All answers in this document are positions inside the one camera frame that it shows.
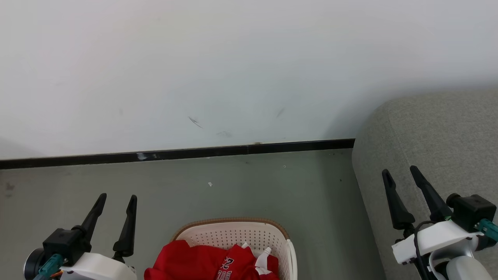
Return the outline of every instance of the red clothing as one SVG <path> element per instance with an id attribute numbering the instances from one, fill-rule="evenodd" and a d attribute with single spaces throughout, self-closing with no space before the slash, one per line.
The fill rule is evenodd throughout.
<path id="1" fill-rule="evenodd" d="M 249 247 L 234 245 L 229 250 L 211 246 L 190 247 L 185 240 L 164 246 L 145 280 L 278 280 L 278 259 L 268 256 L 266 271 L 259 275 L 256 258 Z"/>

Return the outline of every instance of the laundry basket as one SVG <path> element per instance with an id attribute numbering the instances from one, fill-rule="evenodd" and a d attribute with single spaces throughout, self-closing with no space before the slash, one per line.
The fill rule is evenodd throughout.
<path id="1" fill-rule="evenodd" d="M 190 223 L 173 236 L 188 245 L 208 245 L 225 250 L 233 245 L 249 244 L 258 257 L 267 247 L 278 258 L 280 280 L 297 280 L 297 259 L 294 246 L 285 229 L 267 219 L 225 218 Z"/>

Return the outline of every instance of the teal connector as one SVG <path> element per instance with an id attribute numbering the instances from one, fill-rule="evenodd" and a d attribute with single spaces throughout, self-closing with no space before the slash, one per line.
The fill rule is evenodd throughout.
<path id="1" fill-rule="evenodd" d="M 53 254 L 40 270 L 38 270 L 38 274 L 43 275 L 46 279 L 50 279 L 52 274 L 57 273 L 63 264 L 64 257 L 60 254 Z"/>
<path id="2" fill-rule="evenodd" d="M 482 219 L 477 225 L 477 229 L 487 237 L 498 242 L 498 226 L 488 219 Z"/>

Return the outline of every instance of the robotic arm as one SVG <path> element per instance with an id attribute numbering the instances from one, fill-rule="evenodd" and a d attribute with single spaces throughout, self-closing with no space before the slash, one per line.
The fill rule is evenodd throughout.
<path id="1" fill-rule="evenodd" d="M 491 280 L 473 252 L 492 247 L 498 241 L 498 227 L 492 222 L 497 207 L 478 195 L 451 194 L 446 203 L 416 166 L 410 171 L 431 211 L 430 221 L 416 228 L 396 192 L 389 171 L 382 172 L 393 228 L 403 230 L 392 250 L 399 264 L 415 264 L 422 280 Z M 434 224 L 419 230 L 423 224 Z M 437 260 L 450 259 L 436 265 Z"/>
<path id="2" fill-rule="evenodd" d="M 90 253 L 95 225 L 102 214 L 107 194 L 99 196 L 82 225 L 71 230 L 57 229 L 34 250 L 24 264 L 26 280 L 136 280 L 133 267 L 123 257 L 133 255 L 137 198 L 131 196 L 126 221 L 112 258 Z"/>

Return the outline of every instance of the brown basket rim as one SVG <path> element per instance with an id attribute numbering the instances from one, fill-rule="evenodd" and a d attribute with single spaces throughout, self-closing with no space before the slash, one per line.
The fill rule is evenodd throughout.
<path id="1" fill-rule="evenodd" d="M 181 227 L 173 236 L 173 238 L 170 240 L 170 242 L 175 241 L 178 236 L 184 231 L 186 231 L 189 228 L 197 227 L 197 226 L 203 226 L 203 225 L 210 225 L 210 224 L 220 224 L 220 223 L 236 223 L 236 222 L 249 222 L 249 223 L 264 223 L 264 224 L 270 224 L 276 228 L 283 234 L 285 239 L 290 239 L 289 235 L 287 234 L 287 231 L 277 222 L 270 220 L 270 219 L 264 219 L 264 218 L 250 218 L 250 217 L 240 217 L 240 218 L 218 218 L 218 219 L 209 219 L 209 220 L 201 220 L 197 222 L 192 222 L 189 224 L 184 225 Z"/>

